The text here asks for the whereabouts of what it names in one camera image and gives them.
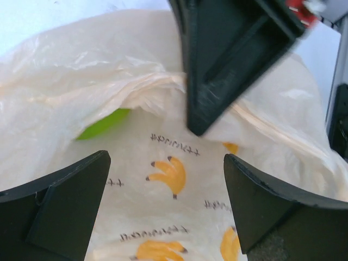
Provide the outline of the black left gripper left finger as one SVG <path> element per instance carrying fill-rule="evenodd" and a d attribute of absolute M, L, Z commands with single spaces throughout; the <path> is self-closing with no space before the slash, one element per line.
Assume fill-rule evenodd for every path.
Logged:
<path fill-rule="evenodd" d="M 111 158 L 98 151 L 1 192 L 1 260 L 84 260 Z"/>

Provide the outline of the green fake starfruit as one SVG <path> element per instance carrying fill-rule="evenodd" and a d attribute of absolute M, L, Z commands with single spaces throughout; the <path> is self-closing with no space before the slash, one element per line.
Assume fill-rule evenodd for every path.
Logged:
<path fill-rule="evenodd" d="M 130 112 L 130 109 L 121 108 L 121 109 L 115 110 L 110 115 L 104 117 L 101 120 L 98 120 L 97 122 L 85 128 L 84 131 L 76 139 L 77 140 L 92 139 L 95 136 L 102 134 L 103 132 L 107 131 L 109 128 L 122 123 L 123 120 L 129 114 L 129 112 Z"/>

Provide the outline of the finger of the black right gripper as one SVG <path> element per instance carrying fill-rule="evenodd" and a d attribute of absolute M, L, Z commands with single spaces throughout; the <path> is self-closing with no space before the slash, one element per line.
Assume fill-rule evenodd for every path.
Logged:
<path fill-rule="evenodd" d="M 187 76 L 187 128 L 203 135 L 305 32 L 285 1 L 171 1 Z"/>

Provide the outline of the translucent orange plastic bag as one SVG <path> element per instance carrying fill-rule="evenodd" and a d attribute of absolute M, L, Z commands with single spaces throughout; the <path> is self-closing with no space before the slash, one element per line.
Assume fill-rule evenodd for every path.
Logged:
<path fill-rule="evenodd" d="M 123 10 L 41 33 L 1 56 L 1 188 L 98 150 L 109 180 L 87 260 L 245 260 L 223 174 L 228 152 L 307 191 L 347 200 L 319 88 L 289 54 L 201 138 L 185 126 L 185 76 L 170 11 Z M 119 125 L 76 138 L 117 109 Z"/>

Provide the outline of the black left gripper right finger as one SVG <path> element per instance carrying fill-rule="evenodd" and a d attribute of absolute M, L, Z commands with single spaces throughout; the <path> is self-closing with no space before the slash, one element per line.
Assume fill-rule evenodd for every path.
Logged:
<path fill-rule="evenodd" d="M 237 156 L 224 174 L 248 260 L 347 260 L 347 203 L 268 175 Z"/>

